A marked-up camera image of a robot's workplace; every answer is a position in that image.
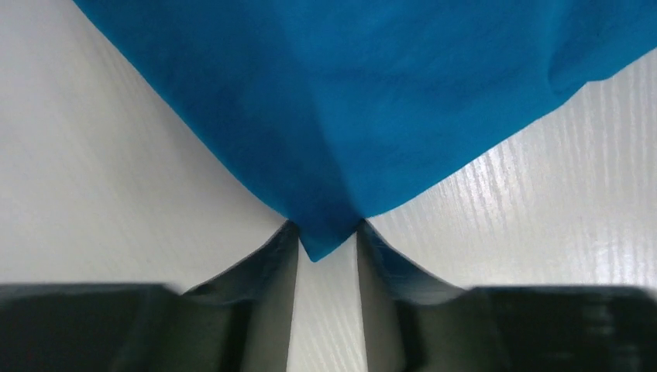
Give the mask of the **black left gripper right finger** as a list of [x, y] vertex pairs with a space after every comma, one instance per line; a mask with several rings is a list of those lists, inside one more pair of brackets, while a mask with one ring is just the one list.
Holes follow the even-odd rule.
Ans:
[[654, 371], [656, 296], [629, 286], [460, 288], [356, 231], [370, 371]]

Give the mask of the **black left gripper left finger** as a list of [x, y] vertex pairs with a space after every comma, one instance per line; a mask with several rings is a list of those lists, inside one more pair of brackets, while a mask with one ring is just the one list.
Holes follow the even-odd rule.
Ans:
[[164, 284], [1, 286], [3, 371], [284, 371], [298, 230], [220, 275]]

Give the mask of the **blue t-shirt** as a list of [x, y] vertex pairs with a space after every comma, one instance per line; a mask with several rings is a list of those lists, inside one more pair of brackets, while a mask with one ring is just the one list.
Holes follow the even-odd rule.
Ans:
[[312, 260], [656, 46], [654, 1], [79, 1]]

